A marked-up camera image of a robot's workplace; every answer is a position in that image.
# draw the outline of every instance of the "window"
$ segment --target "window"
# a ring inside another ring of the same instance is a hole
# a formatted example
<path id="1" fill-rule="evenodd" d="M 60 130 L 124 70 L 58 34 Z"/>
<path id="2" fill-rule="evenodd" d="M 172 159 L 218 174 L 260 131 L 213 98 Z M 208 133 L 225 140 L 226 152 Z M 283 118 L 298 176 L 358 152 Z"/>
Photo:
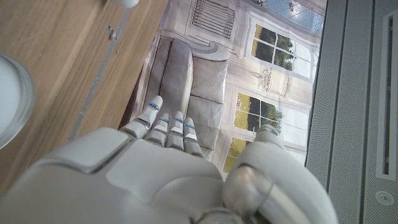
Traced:
<path id="1" fill-rule="evenodd" d="M 251 55 L 310 78 L 311 51 L 299 42 L 256 24 Z"/>
<path id="2" fill-rule="evenodd" d="M 282 113 L 269 103 L 238 93 L 234 126 L 248 131 L 257 131 L 263 124 L 270 124 L 280 133 Z"/>
<path id="3" fill-rule="evenodd" d="M 243 139 L 232 138 L 231 145 L 229 146 L 228 155 L 223 167 L 223 172 L 231 172 L 232 167 L 235 165 L 237 157 L 243 152 L 244 148 L 249 144 L 249 141 Z"/>
<path id="4" fill-rule="evenodd" d="M 251 0 L 259 6 L 270 9 L 285 19 L 294 22 L 300 27 L 314 34 L 321 35 L 324 18 L 311 8 L 301 5 L 298 1 L 281 0 Z"/>
<path id="5" fill-rule="evenodd" d="M 256 132 L 263 124 L 276 128 L 279 137 L 296 147 L 307 145 L 308 114 L 238 93 L 234 127 Z"/>

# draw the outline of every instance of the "wooden surface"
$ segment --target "wooden surface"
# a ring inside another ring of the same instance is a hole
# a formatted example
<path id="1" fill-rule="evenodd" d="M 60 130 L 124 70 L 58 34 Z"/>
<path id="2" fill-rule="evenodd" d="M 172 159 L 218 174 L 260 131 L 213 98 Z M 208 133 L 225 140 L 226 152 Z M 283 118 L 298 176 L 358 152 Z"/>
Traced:
<path id="1" fill-rule="evenodd" d="M 77 137 L 117 128 L 167 0 L 141 0 L 128 13 L 98 80 Z M 104 0 L 1 1 L 0 51 L 23 64 L 35 83 L 34 111 L 0 150 L 0 195 L 33 162 L 66 144 L 111 44 L 123 8 Z"/>

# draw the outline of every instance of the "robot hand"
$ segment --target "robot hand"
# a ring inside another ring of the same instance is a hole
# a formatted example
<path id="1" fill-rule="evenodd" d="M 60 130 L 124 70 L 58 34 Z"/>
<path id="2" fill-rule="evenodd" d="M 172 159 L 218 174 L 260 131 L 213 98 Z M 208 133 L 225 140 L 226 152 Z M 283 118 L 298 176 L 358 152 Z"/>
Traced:
<path id="1" fill-rule="evenodd" d="M 156 96 L 120 131 L 101 128 L 37 161 L 0 199 L 0 220 L 337 223 L 323 187 L 273 127 L 258 130 L 224 182 L 204 160 L 192 119 L 177 112 L 155 122 L 161 106 Z"/>

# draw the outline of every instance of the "sofa cushion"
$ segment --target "sofa cushion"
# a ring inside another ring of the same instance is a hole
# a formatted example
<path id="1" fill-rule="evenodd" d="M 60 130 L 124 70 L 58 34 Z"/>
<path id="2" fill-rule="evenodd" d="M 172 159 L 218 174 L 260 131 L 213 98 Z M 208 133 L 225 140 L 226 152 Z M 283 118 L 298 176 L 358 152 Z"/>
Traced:
<path id="1" fill-rule="evenodd" d="M 224 103 L 227 64 L 194 57 L 191 95 Z"/>
<path id="2" fill-rule="evenodd" d="M 192 87 L 193 65 L 190 47 L 181 40 L 174 39 L 170 48 L 169 60 L 160 87 L 163 105 L 160 113 L 174 115 L 177 111 L 187 113 Z"/>
<path id="3" fill-rule="evenodd" d="M 191 96 L 187 117 L 192 118 L 201 147 L 214 149 L 221 127 L 223 105 L 197 96 Z"/>
<path id="4" fill-rule="evenodd" d="M 161 39 L 159 46 L 156 51 L 156 57 L 154 66 L 150 71 L 147 95 L 145 98 L 145 104 L 148 105 L 150 101 L 157 95 L 159 95 L 160 85 L 162 84 L 163 74 L 166 69 L 167 61 L 169 60 L 169 53 L 172 42 L 169 40 Z"/>

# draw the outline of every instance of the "glass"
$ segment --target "glass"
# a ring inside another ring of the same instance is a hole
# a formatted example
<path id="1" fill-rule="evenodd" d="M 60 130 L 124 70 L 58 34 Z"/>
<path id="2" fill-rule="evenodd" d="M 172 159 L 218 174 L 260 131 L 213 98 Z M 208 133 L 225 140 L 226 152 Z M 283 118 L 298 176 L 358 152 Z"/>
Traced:
<path id="1" fill-rule="evenodd" d="M 282 118 L 282 113 L 278 112 L 274 105 L 262 101 L 261 116 L 263 118 L 279 121 Z"/>
<path id="2" fill-rule="evenodd" d="M 294 42 L 288 37 L 278 34 L 278 43 L 276 44 L 276 46 L 287 50 L 292 54 L 294 53 Z"/>
<path id="3" fill-rule="evenodd" d="M 250 96 L 243 93 L 238 93 L 238 100 L 236 101 L 236 109 L 244 112 L 250 110 Z"/>
<path id="4" fill-rule="evenodd" d="M 298 146 L 307 146 L 307 130 L 302 130 L 287 124 L 282 124 L 282 139 Z"/>
<path id="5" fill-rule="evenodd" d="M 257 131 L 260 125 L 260 117 L 243 111 L 235 112 L 234 126 L 248 131 Z"/>
<path id="6" fill-rule="evenodd" d="M 293 70 L 293 55 L 276 49 L 274 64 L 286 70 Z"/>
<path id="7" fill-rule="evenodd" d="M 254 33 L 254 37 L 274 45 L 276 33 L 260 26 L 259 24 L 256 24 L 256 32 Z"/>
<path id="8" fill-rule="evenodd" d="M 310 78 L 311 76 L 311 63 L 300 58 L 296 58 L 294 60 L 294 73 L 302 75 L 306 78 Z"/>
<path id="9" fill-rule="evenodd" d="M 278 124 L 278 122 L 276 122 L 276 121 L 271 121 L 271 120 L 269 120 L 269 119 L 267 119 L 267 118 L 261 118 L 261 123 L 260 123 L 260 125 L 263 125 L 263 124 L 269 124 L 269 125 L 271 125 L 272 127 L 274 127 L 274 128 L 278 128 L 278 127 L 280 127 L 279 126 L 279 124 Z"/>
<path id="10" fill-rule="evenodd" d="M 307 113 L 303 113 L 301 111 L 290 108 L 282 108 L 282 113 L 284 115 L 284 124 L 307 130 L 309 117 Z"/>
<path id="11" fill-rule="evenodd" d="M 303 58 L 305 60 L 311 61 L 311 51 L 308 47 L 300 44 L 299 42 L 296 43 L 296 56 Z"/>
<path id="12" fill-rule="evenodd" d="M 249 143 L 249 141 L 243 139 L 232 138 L 231 145 L 228 150 L 228 155 L 238 157 Z"/>
<path id="13" fill-rule="evenodd" d="M 223 168 L 223 172 L 229 173 L 232 170 L 232 167 L 235 165 L 236 162 L 236 158 L 227 156 L 225 163 L 224 163 L 224 168 Z"/>
<path id="14" fill-rule="evenodd" d="M 247 96 L 243 93 L 238 93 L 236 109 L 260 115 L 260 100 L 253 98 L 251 96 Z"/>
<path id="15" fill-rule="evenodd" d="M 251 47 L 251 55 L 263 60 L 265 62 L 272 63 L 272 55 L 274 54 L 274 48 L 261 43 L 258 40 L 253 40 L 253 45 Z"/>

